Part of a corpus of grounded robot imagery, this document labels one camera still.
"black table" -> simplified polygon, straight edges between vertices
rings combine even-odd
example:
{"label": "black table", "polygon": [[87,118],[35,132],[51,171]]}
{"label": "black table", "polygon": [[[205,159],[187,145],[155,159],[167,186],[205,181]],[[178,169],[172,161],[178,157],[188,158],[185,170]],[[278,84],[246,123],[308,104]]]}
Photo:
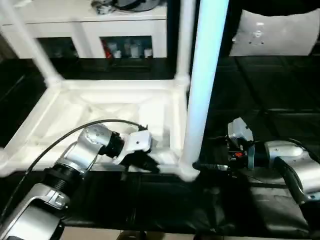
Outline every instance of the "black table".
{"label": "black table", "polygon": [[[156,59],[150,68],[111,67],[105,60],[55,60],[66,79],[170,79],[172,64]],[[320,156],[320,57],[221,58],[199,162],[222,158],[214,137],[242,117],[256,140],[295,138]],[[45,90],[29,60],[0,64],[0,121],[5,146]],[[186,183],[172,175],[91,172],[66,213],[67,226],[308,238],[308,225],[276,172],[256,169],[228,176],[203,170]],[[33,172],[16,203],[42,178]],[[22,173],[0,179],[0,208]]]}

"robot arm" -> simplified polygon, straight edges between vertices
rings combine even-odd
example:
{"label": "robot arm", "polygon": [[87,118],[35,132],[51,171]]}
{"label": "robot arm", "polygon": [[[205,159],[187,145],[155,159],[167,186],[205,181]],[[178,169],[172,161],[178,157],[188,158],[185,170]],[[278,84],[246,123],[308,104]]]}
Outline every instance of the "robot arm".
{"label": "robot arm", "polygon": [[55,240],[64,227],[52,210],[68,207],[70,198],[91,169],[98,155],[107,155],[114,164],[126,156],[151,148],[148,130],[133,132],[123,138],[103,124],[84,128],[55,162],[45,169],[45,177],[37,183],[3,223],[0,240]]}
{"label": "robot arm", "polygon": [[254,144],[252,131],[241,118],[228,124],[228,139],[231,159],[238,161],[233,166],[273,168],[297,204],[320,200],[320,164],[302,146],[285,140]]}

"white plastic pipe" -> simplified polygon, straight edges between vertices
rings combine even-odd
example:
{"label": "white plastic pipe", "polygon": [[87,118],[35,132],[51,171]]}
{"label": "white plastic pipe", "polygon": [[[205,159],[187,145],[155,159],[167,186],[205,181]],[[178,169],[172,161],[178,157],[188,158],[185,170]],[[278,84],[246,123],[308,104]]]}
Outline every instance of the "white plastic pipe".
{"label": "white plastic pipe", "polygon": [[27,30],[27,26],[16,13],[11,2],[11,0],[0,0],[0,7],[4,10],[3,12],[6,13],[8,19],[16,27],[20,37],[25,41],[26,48],[29,48],[30,53],[33,54],[33,61],[43,75],[46,86],[54,86],[62,80],[62,77],[52,66],[47,54],[40,46],[39,42],[35,40]]}
{"label": "white plastic pipe", "polygon": [[181,175],[191,181],[199,174],[192,168],[200,155],[208,108],[216,75],[229,0],[201,0],[195,42]]}
{"label": "white plastic pipe", "polygon": [[195,24],[195,8],[196,0],[181,0],[178,56],[174,79],[177,85],[184,85],[187,87],[190,84],[189,68]]}

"white shelf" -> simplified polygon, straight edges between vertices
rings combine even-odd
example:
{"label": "white shelf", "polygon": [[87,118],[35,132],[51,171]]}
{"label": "white shelf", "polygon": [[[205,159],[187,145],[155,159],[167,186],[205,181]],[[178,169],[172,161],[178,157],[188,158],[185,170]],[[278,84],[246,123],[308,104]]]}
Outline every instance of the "white shelf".
{"label": "white shelf", "polygon": [[[33,0],[16,8],[27,24],[61,22],[100,22],[100,21],[137,21],[166,20],[167,4],[158,5],[150,11],[124,12],[97,15],[91,7],[91,0]],[[2,25],[11,25],[5,17]]]}

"cable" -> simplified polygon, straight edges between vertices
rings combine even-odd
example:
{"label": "cable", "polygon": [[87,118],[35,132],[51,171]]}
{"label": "cable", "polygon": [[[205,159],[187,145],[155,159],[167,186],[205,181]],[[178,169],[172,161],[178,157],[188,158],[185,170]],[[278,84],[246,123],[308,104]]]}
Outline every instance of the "cable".
{"label": "cable", "polygon": [[92,125],[96,125],[96,124],[101,124],[101,123],[125,123],[125,124],[129,124],[129,125],[134,125],[137,126],[139,128],[139,130],[147,130],[146,127],[132,122],[132,121],[127,121],[127,120],[121,120],[121,119],[103,119],[103,120],[97,120],[97,121],[92,121],[89,123],[86,123],[84,125],[81,125],[71,131],[69,131],[68,133],[66,133],[65,135],[63,135],[62,137],[60,137],[58,140],[56,140],[54,143],[52,143],[49,147],[47,147],[29,166],[29,168],[26,170],[26,172],[24,173],[22,179],[19,181],[18,185],[15,187],[15,189],[13,190],[13,193],[11,194],[8,202],[6,203],[1,216],[0,216],[0,223],[3,222],[4,217],[6,215],[6,212],[8,210],[8,208],[10,207],[12,200],[14,199],[16,193],[18,192],[18,190],[20,189],[23,181],[26,179],[26,177],[29,175],[29,173],[33,170],[33,168],[35,167],[35,165],[40,161],[40,159],[47,153],[49,152],[53,147],[55,147],[58,143],[60,143],[62,140],[66,139],[67,137],[69,137],[71,134],[74,134],[75,132],[84,129],[86,127],[92,126]]}
{"label": "cable", "polygon": [[208,139],[208,140],[219,140],[219,139],[227,139],[228,137],[227,136],[214,136],[214,137],[206,137],[205,139]]}

